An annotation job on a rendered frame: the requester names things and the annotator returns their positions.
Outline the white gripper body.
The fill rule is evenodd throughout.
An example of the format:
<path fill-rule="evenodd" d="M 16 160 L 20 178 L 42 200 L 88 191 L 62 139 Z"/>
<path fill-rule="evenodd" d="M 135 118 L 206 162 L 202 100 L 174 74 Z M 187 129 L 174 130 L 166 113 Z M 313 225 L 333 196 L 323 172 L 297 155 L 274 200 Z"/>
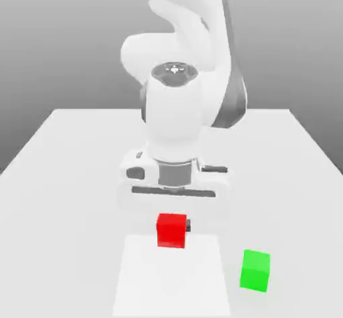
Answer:
<path fill-rule="evenodd" d="M 117 205 L 134 213 L 225 213 L 231 190 L 229 178 L 205 178 L 176 191 L 138 180 L 120 180 Z"/>

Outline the small red cube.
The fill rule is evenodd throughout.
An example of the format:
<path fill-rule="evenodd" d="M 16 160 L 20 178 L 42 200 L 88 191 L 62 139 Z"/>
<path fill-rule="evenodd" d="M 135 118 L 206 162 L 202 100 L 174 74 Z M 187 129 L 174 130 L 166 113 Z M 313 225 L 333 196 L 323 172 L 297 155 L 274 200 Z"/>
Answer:
<path fill-rule="evenodd" d="M 187 217 L 184 214 L 160 213 L 157 217 L 157 246 L 185 248 Z"/>

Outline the small green cube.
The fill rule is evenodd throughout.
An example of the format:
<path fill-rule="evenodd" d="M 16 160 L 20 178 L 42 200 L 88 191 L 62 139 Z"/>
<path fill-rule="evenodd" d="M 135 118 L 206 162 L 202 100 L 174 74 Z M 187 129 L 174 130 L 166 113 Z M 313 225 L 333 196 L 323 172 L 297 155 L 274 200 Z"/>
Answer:
<path fill-rule="evenodd" d="M 240 287 L 267 292 L 271 269 L 271 255 L 254 250 L 244 250 Z"/>

